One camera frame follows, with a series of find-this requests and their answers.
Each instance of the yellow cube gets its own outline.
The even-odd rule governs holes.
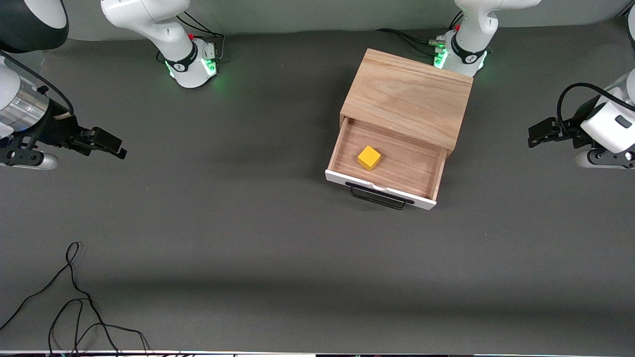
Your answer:
[[[370,146],[366,146],[364,151],[358,156],[358,163],[368,171],[374,169],[382,155]]]

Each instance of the cable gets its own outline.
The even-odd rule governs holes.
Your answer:
[[[459,21],[461,21],[462,18],[463,18],[463,11],[459,11],[452,19],[452,22],[450,22],[450,26],[448,26],[448,30],[452,30],[452,27],[454,27]]]
[[[62,313],[73,303],[73,302],[78,302],[79,303],[79,311],[77,313],[77,320],[76,320],[76,325],[75,325],[75,337],[74,337],[74,345],[73,345],[73,349],[71,350],[71,355],[73,351],[77,352],[77,355],[79,355],[79,343],[84,339],[84,336],[88,333],[89,330],[91,330],[93,327],[95,326],[101,326],[104,329],[104,332],[106,334],[106,337],[108,339],[109,344],[112,346],[112,348],[115,350],[115,352],[117,354],[119,354],[121,352],[121,350],[119,350],[119,348],[115,345],[115,343],[112,341],[112,338],[110,336],[110,332],[108,331],[108,328],[116,328],[118,330],[123,330],[123,331],[127,331],[127,332],[134,332],[136,334],[139,335],[139,337],[141,338],[142,344],[144,346],[144,351],[147,354],[147,351],[150,348],[150,344],[148,343],[148,340],[145,338],[145,335],[138,330],[134,330],[132,328],[125,328],[125,327],[120,327],[117,325],[110,325],[110,324],[106,324],[104,323],[99,311],[97,310],[97,308],[95,307],[95,301],[93,300],[93,298],[91,297],[91,295],[80,289],[80,287],[77,285],[77,279],[75,276],[75,270],[74,270],[74,266],[73,266],[73,262],[75,260],[75,258],[77,257],[77,253],[79,252],[79,245],[80,242],[73,242],[69,245],[69,247],[66,249],[66,265],[63,266],[63,268],[61,268],[56,275],[53,277],[53,279],[44,287],[42,288],[40,291],[36,292],[35,294],[32,294],[30,296],[28,296],[26,299],[24,299],[22,301],[22,303],[20,304],[20,306],[18,306],[18,309],[16,309],[16,311],[11,315],[11,317],[2,325],[2,327],[0,327],[0,330],[4,329],[9,322],[11,322],[11,320],[13,320],[13,318],[15,318],[15,316],[20,312],[20,310],[22,309],[22,307],[24,306],[24,304],[31,298],[39,295],[40,293],[43,293],[46,289],[48,289],[59,277],[59,275],[64,272],[67,268],[70,269],[70,278],[71,278],[71,282],[73,284],[73,287],[75,288],[75,290],[77,290],[78,292],[82,293],[83,295],[85,295],[85,297],[80,297],[80,298],[76,298],[76,299],[71,299],[69,301],[66,302],[66,304],[64,304],[64,306],[61,308],[61,310],[59,310],[59,312],[57,313],[57,315],[55,316],[55,319],[53,320],[53,323],[51,324],[50,328],[49,328],[49,332],[48,332],[48,348],[49,348],[49,352],[53,353],[53,346],[51,343],[51,339],[53,337],[53,331],[55,330],[55,325],[57,324],[57,321],[59,320],[60,316],[62,315]],[[86,329],[86,331],[84,331],[84,333],[82,334],[82,336],[78,339],[77,336],[79,335],[79,323],[81,321],[81,314],[82,311],[84,309],[84,301],[88,301],[88,304],[90,305],[91,309],[93,310],[93,312],[95,313],[95,316],[97,317],[97,320],[99,322],[92,324],[89,328]]]
[[[401,38],[408,46],[410,46],[411,48],[413,48],[415,51],[424,54],[424,55],[428,55],[428,56],[436,56],[435,53],[432,52],[428,52],[428,51],[424,51],[423,49],[417,47],[416,45],[426,45],[428,46],[429,42],[426,40],[422,40],[422,39],[418,39],[416,37],[413,37],[403,31],[399,31],[399,30],[395,30],[395,29],[377,29],[375,31],[379,31],[379,32],[390,32],[391,34],[395,34],[397,36],[399,36],[399,38]]]
[[[186,22],[185,20],[183,20],[182,18],[180,18],[178,15],[177,15],[177,19],[178,19],[179,21],[181,21],[182,23],[184,23],[185,25],[188,25],[189,27],[192,27],[194,30],[198,30],[198,31],[201,31],[201,32],[207,32],[207,33],[210,33],[210,32],[209,32],[209,31],[207,31],[207,30],[203,30],[203,29],[201,29],[201,28],[199,28],[199,27],[196,27],[196,26],[194,26],[194,25],[190,24],[189,22]]]
[[[571,133],[569,132],[569,129],[567,127],[565,127],[565,122],[562,119],[562,103],[565,100],[566,94],[570,90],[572,90],[572,89],[574,89],[576,87],[590,88],[590,89],[600,93],[602,96],[604,96],[606,98],[609,98],[610,100],[614,101],[615,103],[618,103],[622,107],[625,107],[626,109],[629,109],[630,111],[635,111],[635,105],[631,105],[631,104],[628,104],[627,102],[624,102],[623,100],[617,98],[616,96],[612,95],[611,93],[608,93],[604,89],[596,86],[595,84],[583,83],[583,82],[571,84],[570,86],[566,87],[565,90],[563,90],[562,94],[560,94],[560,98],[558,98],[558,106],[556,107],[556,115],[557,115],[557,119],[558,119],[558,125],[560,125],[560,127],[565,131],[565,133],[568,136],[570,136],[571,138],[573,138],[573,135],[571,135]]]
[[[380,31],[380,32],[390,32],[392,34],[395,34],[399,37],[405,37],[407,39],[409,39],[410,41],[416,42],[416,43],[420,43],[420,44],[428,44],[429,41],[423,40],[423,39],[418,39],[414,36],[411,36],[403,31],[399,31],[399,30],[395,30],[395,29],[377,29],[375,31]]]
[[[64,93],[62,93],[62,91],[60,91],[59,89],[57,89],[56,86],[54,86],[53,84],[51,84],[51,82],[49,82],[46,78],[40,76],[37,72],[33,71],[32,69],[28,68],[27,66],[25,66],[24,64],[20,63],[20,61],[16,60],[15,58],[9,56],[6,54],[6,52],[4,52],[3,50],[0,50],[0,55],[6,57],[9,61],[13,62],[15,65],[17,65],[19,68],[22,68],[23,70],[27,71],[31,76],[34,76],[35,78],[38,78],[40,81],[42,81],[44,84],[46,84],[49,88],[51,88],[52,90],[55,91],[55,93],[59,94],[60,97],[63,99],[63,101],[66,103],[66,105],[69,107],[69,113],[70,115],[75,115],[75,108],[73,108],[73,104],[70,102],[70,100],[64,95]]]
[[[626,14],[628,14],[631,8],[633,7],[633,4],[635,4],[635,0],[629,1],[629,3],[622,8],[622,11],[618,13],[618,16],[626,16]]]
[[[75,254],[71,257],[71,259],[70,259],[70,260],[72,261],[73,259],[75,259],[75,256],[76,256],[76,255],[77,255],[77,250],[75,251]],[[42,288],[42,290],[40,290],[40,291],[36,292],[35,294],[29,295],[26,299],[24,299],[24,300],[22,301],[22,303],[20,304],[20,306],[18,306],[18,309],[16,309],[16,310],[15,310],[15,312],[13,313],[13,315],[11,315],[11,317],[10,317],[8,320],[6,320],[6,322],[5,322],[5,323],[4,323],[4,324],[0,327],[0,331],[2,331],[2,330],[3,330],[3,329],[7,326],[7,325],[9,325],[9,322],[11,322],[11,320],[13,320],[13,318],[14,318],[14,317],[15,317],[15,316],[16,316],[16,315],[20,312],[20,310],[22,309],[22,306],[24,306],[24,304],[25,304],[27,301],[29,301],[29,299],[31,299],[32,297],[35,297],[35,296],[37,296],[37,295],[39,295],[39,294],[43,293],[46,289],[48,289],[49,287],[51,287],[51,285],[53,284],[53,282],[55,282],[55,280],[57,279],[57,277],[58,277],[58,276],[59,276],[59,275],[60,275],[63,271],[65,271],[65,270],[66,270],[66,268],[68,268],[69,266],[70,266],[70,263],[69,263],[69,262],[67,262],[67,263],[66,263],[66,265],[65,265],[63,268],[61,268],[61,269],[57,272],[57,274],[53,277],[53,279],[51,279],[51,281],[49,281],[49,282],[48,282],[48,284],[46,284],[46,286],[45,286],[44,288]]]
[[[182,23],[184,23],[185,25],[188,25],[189,27],[192,27],[192,28],[193,28],[193,29],[195,29],[195,30],[198,30],[198,31],[201,31],[201,32],[205,32],[205,33],[207,33],[207,34],[210,34],[210,35],[212,35],[212,36],[214,36],[214,37],[222,37],[223,41],[222,41],[222,44],[221,44],[221,49],[220,49],[220,51],[221,51],[221,52],[220,52],[220,56],[217,56],[217,57],[218,57],[218,60],[219,60],[219,61],[220,61],[221,59],[223,59],[223,56],[225,55],[225,35],[223,35],[223,34],[219,34],[219,33],[217,33],[217,32],[213,32],[212,30],[209,30],[209,29],[207,28],[207,26],[203,25],[203,24],[202,24],[199,20],[196,20],[196,19],[195,19],[192,15],[190,15],[187,11],[185,11],[185,12],[183,12],[183,13],[184,13],[184,14],[186,14],[189,18],[191,18],[194,22],[196,22],[196,23],[197,23],[199,26],[201,26],[202,28],[200,28],[200,27],[196,27],[196,26],[194,26],[194,25],[190,24],[189,22],[187,22],[187,21],[183,20],[182,18],[180,18],[180,16],[178,16],[178,15],[177,15],[177,19],[178,19],[179,21],[181,21]],[[160,60],[159,60],[159,54],[158,54],[158,53],[157,53],[157,55],[156,55],[156,60],[157,60],[157,62],[160,62]]]
[[[200,25],[202,28],[206,29],[209,34],[212,34],[212,35],[215,35],[215,36],[218,36],[218,37],[225,37],[225,35],[223,35],[223,34],[219,34],[217,32],[213,32],[213,31],[209,30],[207,27],[205,27],[205,25],[201,24],[199,22],[199,20],[196,20],[192,15],[188,14],[187,11],[183,11],[183,13],[186,14],[187,17],[191,18],[198,25]]]
[[[95,326],[100,326],[101,323],[96,322],[92,325],[90,325],[86,331],[84,331],[84,333],[82,333],[82,336],[79,338],[79,340],[76,340],[75,342],[75,348],[77,348],[77,346],[81,343],[81,341],[84,339],[84,337],[86,337],[86,334],[93,329],[93,327]],[[139,335],[140,339],[141,339],[141,343],[144,347],[144,351],[146,354],[148,354],[148,350],[152,350],[152,348],[150,347],[150,344],[148,343],[148,340],[145,338],[145,335],[141,332],[141,331],[137,331],[137,330],[133,330],[131,328],[125,328],[125,327],[121,327],[121,326],[117,326],[117,325],[110,325],[110,324],[105,324],[105,326],[107,327],[111,327],[111,328],[116,328],[118,330],[122,330],[122,331],[127,331],[127,332],[134,332],[136,334]]]
[[[163,55],[163,54],[161,53],[161,51],[157,51],[157,54],[156,54],[156,56],[155,56],[154,58],[155,58],[155,59],[157,60],[157,62],[159,62],[160,64],[164,64],[164,63],[165,63],[165,57],[163,57],[163,61],[162,61],[161,59],[159,59],[159,56],[160,56],[160,55]]]

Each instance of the black metal handle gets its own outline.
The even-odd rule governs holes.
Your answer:
[[[406,208],[408,203],[411,204],[411,205],[415,203],[411,199],[405,199],[405,198],[402,198],[402,197],[399,197],[399,196],[395,196],[395,195],[392,195],[392,194],[384,193],[382,191],[369,189],[368,187],[364,187],[362,185],[353,184],[351,182],[346,182],[346,186],[349,186],[351,188],[351,196],[353,196],[355,198],[363,199],[364,201],[376,203],[376,204],[382,205],[384,207],[389,207],[389,208],[392,208],[393,210],[403,210],[404,208]],[[391,199],[393,201],[399,202],[399,205],[392,205],[389,202],[380,201],[380,200],[372,198],[372,197],[362,196],[360,194],[355,193],[355,190],[359,190],[361,192],[368,193],[368,194],[374,194],[374,195],[379,196],[381,198]]]

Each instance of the gray table surface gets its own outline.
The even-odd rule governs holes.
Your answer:
[[[565,86],[634,67],[626,23],[501,29],[491,45],[429,212],[324,179],[365,49],[429,61],[392,34],[230,37],[219,77],[195,90],[148,41],[47,54],[81,124],[129,154],[55,150],[55,171],[0,169],[0,320],[81,240],[79,284],[155,349],[634,355],[635,172],[579,168],[570,143],[526,145]],[[565,112],[592,96],[572,92]],[[77,296],[68,278],[1,349],[46,348]],[[59,326],[70,348],[74,314]]]

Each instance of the wooden drawer box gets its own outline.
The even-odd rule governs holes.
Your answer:
[[[471,77],[368,50],[340,112],[326,179],[358,198],[431,209],[471,88]],[[367,145],[382,155],[372,171],[357,162]]]

